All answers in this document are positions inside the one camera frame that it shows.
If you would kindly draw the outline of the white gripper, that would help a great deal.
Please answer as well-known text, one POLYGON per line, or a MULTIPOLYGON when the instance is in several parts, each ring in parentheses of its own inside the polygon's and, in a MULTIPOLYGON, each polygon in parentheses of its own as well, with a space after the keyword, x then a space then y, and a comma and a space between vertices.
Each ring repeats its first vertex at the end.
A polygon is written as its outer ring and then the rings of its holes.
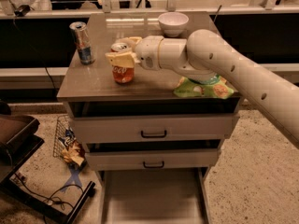
POLYGON ((117 42, 127 44, 135 53, 109 52, 106 54, 107 61, 113 66, 124 68, 134 68, 139 63, 146 70, 160 70, 158 53, 163 39, 161 35, 150 35, 143 39, 140 36, 117 39, 117 42))

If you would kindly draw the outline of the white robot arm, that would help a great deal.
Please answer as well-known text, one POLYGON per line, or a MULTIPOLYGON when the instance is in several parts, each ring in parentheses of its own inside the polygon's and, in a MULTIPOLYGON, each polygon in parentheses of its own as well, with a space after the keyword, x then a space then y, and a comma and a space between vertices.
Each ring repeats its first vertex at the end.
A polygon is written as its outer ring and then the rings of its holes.
POLYGON ((112 65, 168 69, 201 84, 225 78, 296 147, 299 147, 299 87, 243 56, 206 29, 186 39, 150 35, 121 52, 108 52, 112 65))

